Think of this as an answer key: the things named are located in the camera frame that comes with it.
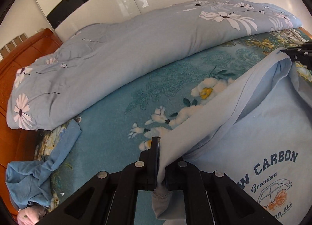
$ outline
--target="bed sheet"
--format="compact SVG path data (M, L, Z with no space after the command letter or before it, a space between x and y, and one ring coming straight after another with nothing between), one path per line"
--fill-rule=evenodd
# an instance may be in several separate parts
M51 209L98 171L113 173L136 161L152 137L162 137L187 120L198 105L209 102L275 48L306 41L299 29L232 40L159 68L100 100L76 119L82 134L51 176ZM312 82L311 72L300 63L296 66ZM46 134L38 157L53 149L66 126ZM155 218L149 192L139 192L135 224L163 224Z

